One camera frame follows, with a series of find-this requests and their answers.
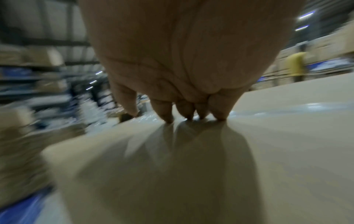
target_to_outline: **hand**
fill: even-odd
[[[225,120],[275,60],[305,0],[79,0],[115,99],[136,116],[137,92],[173,122]]]

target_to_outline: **ceiling light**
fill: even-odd
[[[297,28],[295,31],[303,30],[303,29],[306,29],[306,28],[308,28],[308,27],[309,27],[309,25],[306,25],[306,26],[304,26],[304,27]]]
[[[315,11],[310,12],[310,13],[307,13],[307,14],[305,14],[305,15],[302,15],[302,16],[298,17],[298,20],[303,20],[303,19],[309,18],[309,17],[312,16],[314,13],[315,13]]]

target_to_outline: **yellow shirt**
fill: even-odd
[[[292,76],[300,76],[306,73],[304,57],[306,52],[299,52],[287,58],[287,66]]]

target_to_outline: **ceiling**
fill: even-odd
[[[75,0],[0,0],[0,40],[6,44],[55,46],[73,74],[95,74],[104,70],[88,42]],[[308,0],[301,15],[315,11],[296,27],[287,46],[304,39],[328,35],[348,19],[353,0]]]

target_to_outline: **dark pants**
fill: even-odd
[[[294,82],[302,82],[304,80],[305,80],[305,76],[303,75],[294,76]]]

